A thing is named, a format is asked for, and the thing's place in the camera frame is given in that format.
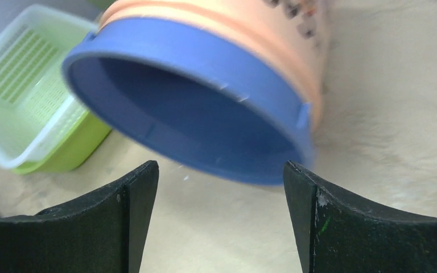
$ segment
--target bucket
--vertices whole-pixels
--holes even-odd
[[[119,0],[63,62],[108,124],[173,160],[277,185],[311,168],[329,2]]]

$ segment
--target green mark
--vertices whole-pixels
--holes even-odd
[[[329,225],[329,222],[331,221],[331,216],[327,217],[324,226],[321,230],[319,230],[318,236],[321,236],[321,234],[324,233],[324,231],[327,229],[327,226]]]

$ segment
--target beige surface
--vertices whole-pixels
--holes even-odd
[[[372,200],[437,216],[437,1],[338,3],[315,171]],[[147,159],[158,160],[160,182],[141,272],[300,272],[282,188],[191,171],[118,133],[71,173],[0,170],[0,213],[36,213]]]

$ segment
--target black plastic part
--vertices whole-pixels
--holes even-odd
[[[284,178],[303,272],[437,272],[437,218],[373,202],[296,163]]]
[[[150,161],[35,216],[0,218],[0,273],[139,272],[158,175]]]

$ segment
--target tabletop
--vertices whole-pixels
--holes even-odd
[[[437,217],[437,1],[337,4],[314,171],[371,200]],[[149,159],[158,161],[160,181],[141,272],[300,272],[282,187],[196,172],[116,131],[69,173],[0,169],[0,215],[34,214]]]

